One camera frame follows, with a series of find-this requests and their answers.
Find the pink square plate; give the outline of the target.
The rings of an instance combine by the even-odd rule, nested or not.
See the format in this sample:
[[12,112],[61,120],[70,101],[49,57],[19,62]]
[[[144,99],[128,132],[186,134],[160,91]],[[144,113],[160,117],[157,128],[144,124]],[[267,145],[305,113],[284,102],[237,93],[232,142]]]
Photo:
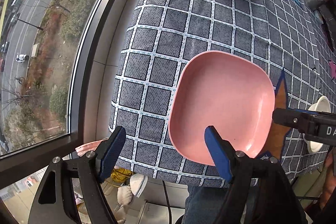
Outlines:
[[205,129],[214,126],[236,150],[255,158],[269,135],[275,94],[258,65],[222,51],[194,56],[184,67],[169,116],[169,137],[184,158],[214,165]]

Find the person's jeans leg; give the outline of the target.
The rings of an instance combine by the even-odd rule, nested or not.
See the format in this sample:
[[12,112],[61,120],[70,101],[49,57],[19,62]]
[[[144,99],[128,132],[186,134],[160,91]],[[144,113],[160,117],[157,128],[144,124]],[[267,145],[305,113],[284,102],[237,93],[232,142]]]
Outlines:
[[226,202],[229,188],[188,186],[181,223],[214,223]]

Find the yellow cloth bundle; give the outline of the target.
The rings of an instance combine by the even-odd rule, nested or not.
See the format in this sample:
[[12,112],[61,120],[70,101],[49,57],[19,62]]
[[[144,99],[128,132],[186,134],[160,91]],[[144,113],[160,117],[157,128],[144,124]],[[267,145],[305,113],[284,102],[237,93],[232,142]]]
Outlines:
[[134,173],[131,170],[125,168],[114,168],[110,178],[116,183],[123,184],[127,179],[131,178],[133,174]]

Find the white plush toy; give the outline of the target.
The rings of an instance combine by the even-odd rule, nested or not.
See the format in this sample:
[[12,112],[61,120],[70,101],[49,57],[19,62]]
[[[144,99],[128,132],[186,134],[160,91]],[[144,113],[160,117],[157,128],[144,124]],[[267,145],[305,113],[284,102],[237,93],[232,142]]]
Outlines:
[[117,202],[120,206],[128,206],[135,197],[139,198],[146,188],[148,177],[135,173],[131,175],[129,184],[120,186],[117,191]]

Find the grey checkered star tablecloth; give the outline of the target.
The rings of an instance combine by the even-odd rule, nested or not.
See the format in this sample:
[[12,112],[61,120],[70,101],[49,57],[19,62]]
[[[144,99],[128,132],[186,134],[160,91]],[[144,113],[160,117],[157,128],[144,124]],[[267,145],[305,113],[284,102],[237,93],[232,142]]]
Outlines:
[[287,105],[307,109],[321,96],[335,108],[335,52],[303,0],[139,0],[126,31],[109,129],[122,126],[119,167],[179,184],[224,187],[215,168],[173,148],[168,117],[183,68],[217,50],[285,77]]

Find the dark window frame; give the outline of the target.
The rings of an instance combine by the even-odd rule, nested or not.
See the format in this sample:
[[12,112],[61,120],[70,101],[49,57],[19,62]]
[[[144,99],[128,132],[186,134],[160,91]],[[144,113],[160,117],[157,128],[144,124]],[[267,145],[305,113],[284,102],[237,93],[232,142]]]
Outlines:
[[116,0],[97,0],[82,33],[74,62],[67,105],[67,133],[1,157],[1,188],[47,166],[55,156],[70,154],[84,139],[89,79],[97,45]]

